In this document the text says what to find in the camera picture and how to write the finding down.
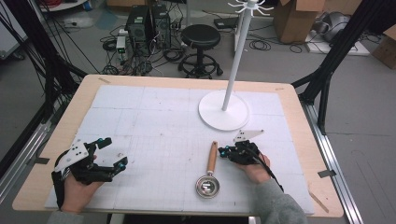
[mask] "black stool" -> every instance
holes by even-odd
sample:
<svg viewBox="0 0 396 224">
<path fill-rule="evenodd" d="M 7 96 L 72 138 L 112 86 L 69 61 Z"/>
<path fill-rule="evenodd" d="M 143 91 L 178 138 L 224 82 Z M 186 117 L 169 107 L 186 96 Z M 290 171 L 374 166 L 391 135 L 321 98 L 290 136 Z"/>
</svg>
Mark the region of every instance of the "black stool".
<svg viewBox="0 0 396 224">
<path fill-rule="evenodd" d="M 215 70 L 218 76 L 222 75 L 223 71 L 216 60 L 204 54 L 204 50 L 213 49 L 220 42 L 218 30 L 208 25 L 191 25 L 181 32 L 181 40 L 193 49 L 197 49 L 197 53 L 186 56 L 178 65 L 178 71 L 183 70 L 187 73 L 186 77 L 196 76 L 212 79 L 210 75 Z M 196 56 L 196 62 L 189 62 L 188 59 L 193 56 Z"/>
</svg>

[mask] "white plastic piece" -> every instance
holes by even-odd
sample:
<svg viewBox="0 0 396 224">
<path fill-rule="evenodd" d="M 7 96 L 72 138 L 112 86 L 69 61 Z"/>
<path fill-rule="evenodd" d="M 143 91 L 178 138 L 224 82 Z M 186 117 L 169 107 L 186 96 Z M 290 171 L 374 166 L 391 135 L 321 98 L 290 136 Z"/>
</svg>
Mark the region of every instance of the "white plastic piece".
<svg viewBox="0 0 396 224">
<path fill-rule="evenodd" d="M 257 131 L 246 131 L 246 130 L 239 130 L 239 133 L 233 139 L 234 142 L 243 142 L 249 140 L 253 137 L 259 136 L 260 134 L 264 133 L 264 130 L 257 130 Z"/>
<path fill-rule="evenodd" d="M 231 95 L 226 111 L 221 109 L 225 91 L 212 91 L 201 99 L 199 113 L 204 122 L 218 130 L 234 131 L 248 123 L 248 105 L 236 95 Z"/>
<path fill-rule="evenodd" d="M 86 157 L 88 157 L 88 150 L 85 148 L 84 143 L 76 142 L 70 147 L 66 155 L 61 157 L 58 165 L 55 167 L 55 172 L 60 172 L 64 168 L 71 166 Z"/>
</svg>

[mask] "concrete floor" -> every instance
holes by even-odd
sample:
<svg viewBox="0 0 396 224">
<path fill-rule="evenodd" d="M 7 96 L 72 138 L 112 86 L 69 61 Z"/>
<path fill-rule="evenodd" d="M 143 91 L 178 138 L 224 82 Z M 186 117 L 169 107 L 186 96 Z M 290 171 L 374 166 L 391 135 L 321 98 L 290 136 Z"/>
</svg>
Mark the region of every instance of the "concrete floor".
<svg viewBox="0 0 396 224">
<path fill-rule="evenodd" d="M 75 13 L 74 9 L 64 12 Z M 73 30 L 70 36 L 83 50 L 99 71 L 106 65 L 106 52 L 100 38 L 126 22 L 124 14 L 104 8 L 89 12 L 94 25 Z M 194 23 L 213 25 L 215 16 L 192 18 Z M 268 20 L 253 19 L 250 29 L 271 24 Z M 256 35 L 275 37 L 273 27 L 253 31 Z M 61 34 L 73 64 L 82 70 L 96 74 L 73 43 Z M 221 42 L 208 54 L 216 58 L 224 71 L 214 79 L 228 79 L 233 63 L 233 35 L 221 33 Z M 271 44 L 271 50 L 250 49 L 247 41 L 238 70 L 237 80 L 291 83 L 314 72 L 325 55 L 308 53 L 301 46 L 301 53 L 290 51 L 289 46 Z M 376 44 L 363 41 L 373 51 Z M 160 59 L 154 63 L 164 63 Z M 148 74 L 153 77 L 184 77 L 177 65 L 166 63 Z M 390 70 L 373 56 L 347 56 L 336 70 L 330 89 L 326 130 L 332 148 L 340 163 L 352 196 L 361 212 L 364 223 L 396 223 L 396 179 L 393 178 L 396 157 L 396 137 L 393 128 L 396 119 L 393 111 L 396 101 L 396 72 Z M 26 124 L 44 102 L 33 66 L 29 60 L 0 61 L 0 158 L 12 146 Z M 12 201 L 30 166 L 0 204 L 2 223 L 44 223 L 49 213 L 19 212 L 12 210 Z M 310 223 L 347 223 L 340 218 L 309 218 Z M 86 223 L 106 223 L 106 214 L 87 214 Z"/>
</svg>

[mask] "white pole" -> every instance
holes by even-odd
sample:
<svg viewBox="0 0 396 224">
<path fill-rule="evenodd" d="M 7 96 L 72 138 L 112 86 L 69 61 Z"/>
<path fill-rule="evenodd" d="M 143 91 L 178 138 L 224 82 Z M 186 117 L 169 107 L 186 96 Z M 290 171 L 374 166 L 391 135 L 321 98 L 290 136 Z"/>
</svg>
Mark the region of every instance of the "white pole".
<svg viewBox="0 0 396 224">
<path fill-rule="evenodd" d="M 230 80 L 228 81 L 228 86 L 227 86 L 227 91 L 226 91 L 225 97 L 224 97 L 223 107 L 221 108 L 223 111 L 227 110 L 228 103 L 230 101 L 230 95 L 231 95 L 231 91 L 233 90 L 233 83 L 235 81 L 236 72 L 238 71 L 239 62 L 241 61 L 242 50 L 244 50 L 245 41 L 248 36 L 248 27 L 250 25 L 250 21 L 251 21 L 251 9 L 247 8 L 247 9 L 245 9 L 245 12 L 244 12 L 242 27 L 240 27 L 240 28 L 238 27 L 238 29 L 241 29 L 241 35 L 239 36 L 238 46 L 236 48 L 235 56 L 233 57 L 233 67 L 231 69 Z"/>
</svg>

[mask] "white stand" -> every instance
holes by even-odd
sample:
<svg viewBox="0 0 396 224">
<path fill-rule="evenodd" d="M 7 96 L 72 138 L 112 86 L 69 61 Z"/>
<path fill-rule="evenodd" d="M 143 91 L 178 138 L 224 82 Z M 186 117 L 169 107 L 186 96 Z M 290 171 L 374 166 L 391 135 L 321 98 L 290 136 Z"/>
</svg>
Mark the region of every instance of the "white stand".
<svg viewBox="0 0 396 224">
<path fill-rule="evenodd" d="M 233 67 L 228 81 L 227 91 L 210 92 L 199 104 L 199 113 L 204 122 L 215 129 L 223 131 L 237 130 L 248 123 L 248 105 L 241 98 L 231 95 L 231 91 L 233 90 L 236 72 L 238 70 L 239 62 L 241 61 L 245 40 L 248 36 L 248 27 L 250 25 L 251 17 L 253 16 L 253 10 L 258 10 L 262 15 L 265 14 L 262 13 L 259 8 L 268 10 L 267 8 L 259 7 L 257 5 L 258 0 L 248 0 L 246 3 L 236 0 L 236 2 L 242 3 L 242 5 L 229 5 L 232 7 L 243 7 L 241 10 L 236 11 L 237 13 L 241 13 L 245 9 L 247 9 L 247 12 L 244 13 L 242 25 L 238 27 L 238 29 L 241 30 L 241 33 L 236 53 L 233 57 Z"/>
</svg>

